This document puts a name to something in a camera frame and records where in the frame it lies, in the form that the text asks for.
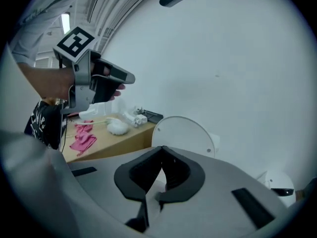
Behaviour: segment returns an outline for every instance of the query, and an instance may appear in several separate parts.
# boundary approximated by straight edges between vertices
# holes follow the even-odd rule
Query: fluorescent light
[[[61,15],[61,22],[63,24],[64,34],[66,34],[70,30],[69,14],[68,13],[64,13]]]

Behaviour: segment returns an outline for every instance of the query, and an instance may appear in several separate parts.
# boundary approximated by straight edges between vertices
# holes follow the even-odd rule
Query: ceiling
[[[103,52],[120,24],[142,1],[75,0],[67,11],[70,13],[70,28],[79,25],[97,35],[99,39],[95,50]],[[45,33],[37,59],[53,56],[52,48],[62,39],[63,35],[60,17]]]

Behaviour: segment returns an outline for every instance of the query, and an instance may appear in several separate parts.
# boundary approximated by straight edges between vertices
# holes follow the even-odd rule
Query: white wall
[[[146,0],[103,55],[136,75],[113,107],[195,119],[220,136],[217,158],[300,189],[317,174],[312,37],[288,0]]]

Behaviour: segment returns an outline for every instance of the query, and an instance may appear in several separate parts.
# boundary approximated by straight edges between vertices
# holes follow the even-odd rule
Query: black slot
[[[149,226],[148,210],[146,202],[141,204],[138,216],[136,218],[130,219],[125,223],[128,227],[133,228],[136,231],[143,233]]]
[[[148,193],[161,170],[161,155],[155,153],[130,170],[130,178]]]
[[[78,169],[78,170],[73,170],[72,173],[75,177],[78,176],[83,176],[92,172],[97,171],[97,169],[93,168],[93,167],[89,167],[89,168],[84,168],[84,169]]]
[[[181,185],[190,175],[189,166],[173,155],[165,154],[162,168],[166,176],[166,189],[174,189]]]
[[[260,229],[274,220],[274,217],[246,189],[233,190],[232,194],[248,214],[254,225]]]

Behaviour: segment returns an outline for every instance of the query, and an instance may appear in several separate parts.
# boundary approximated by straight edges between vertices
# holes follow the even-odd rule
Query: white cotton ball
[[[113,135],[124,135],[129,131],[129,126],[124,122],[113,121],[108,124],[107,130]]]

